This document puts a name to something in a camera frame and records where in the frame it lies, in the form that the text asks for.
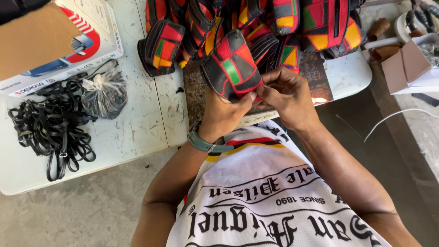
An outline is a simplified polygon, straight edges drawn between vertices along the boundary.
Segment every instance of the pile of black straps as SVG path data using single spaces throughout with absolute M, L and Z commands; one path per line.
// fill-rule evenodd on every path
M 113 62 L 114 67 L 118 65 L 116 60 L 111 59 L 91 75 L 81 73 L 56 82 L 35 93 L 46 97 L 43 101 L 27 99 L 18 108 L 8 112 L 14 122 L 20 145 L 30 146 L 37 156 L 49 156 L 47 179 L 51 182 L 62 179 L 67 167 L 76 172 L 79 170 L 79 161 L 92 162 L 96 159 L 96 154 L 90 147 L 90 135 L 79 128 L 89 121 L 94 123 L 97 120 L 97 117 L 83 111 L 81 95 L 85 89 L 82 87 L 82 80 L 92 80 L 96 72 L 108 62 Z M 55 178 L 52 178 L 50 171 L 54 157 L 57 172 Z

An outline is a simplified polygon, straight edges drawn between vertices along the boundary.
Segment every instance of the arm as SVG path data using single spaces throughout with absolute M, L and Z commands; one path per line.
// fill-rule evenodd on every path
M 198 135 L 213 143 L 231 132 L 252 107 L 255 93 L 245 95 L 231 104 L 209 89 L 206 110 Z M 164 247 L 175 223 L 177 206 L 191 187 L 207 152 L 186 142 L 157 173 L 146 191 L 140 220 L 134 232 L 131 247 Z
M 314 109 L 308 82 L 285 67 L 263 75 L 256 92 L 276 108 L 286 128 L 293 130 L 309 154 L 316 172 L 359 216 L 393 246 L 420 246 L 396 213 L 392 199 L 368 172 L 329 133 Z

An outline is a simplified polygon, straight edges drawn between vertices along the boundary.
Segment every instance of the black plastic bag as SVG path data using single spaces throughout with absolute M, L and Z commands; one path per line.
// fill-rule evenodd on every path
M 126 81 L 116 68 L 95 75 L 93 81 L 84 79 L 83 87 L 87 91 L 82 95 L 82 105 L 92 116 L 115 119 L 128 100 Z

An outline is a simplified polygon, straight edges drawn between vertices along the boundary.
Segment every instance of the hand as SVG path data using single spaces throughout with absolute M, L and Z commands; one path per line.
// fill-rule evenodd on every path
M 204 141 L 213 143 L 218 138 L 230 133 L 252 108 L 256 96 L 255 92 L 250 92 L 237 103 L 232 104 L 209 88 L 206 109 L 204 110 L 203 121 L 198 129 L 198 135 Z
M 279 66 L 263 74 L 262 80 L 265 85 L 256 88 L 256 93 L 263 100 L 259 108 L 272 105 L 285 127 L 294 132 L 320 124 L 308 81 L 304 77 Z

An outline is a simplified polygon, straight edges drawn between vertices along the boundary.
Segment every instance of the green watch strap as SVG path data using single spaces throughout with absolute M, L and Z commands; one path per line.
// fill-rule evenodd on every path
M 222 153 L 228 152 L 234 149 L 233 145 L 216 145 L 208 143 L 201 139 L 196 130 L 192 130 L 187 136 L 189 142 L 196 148 L 208 153 Z

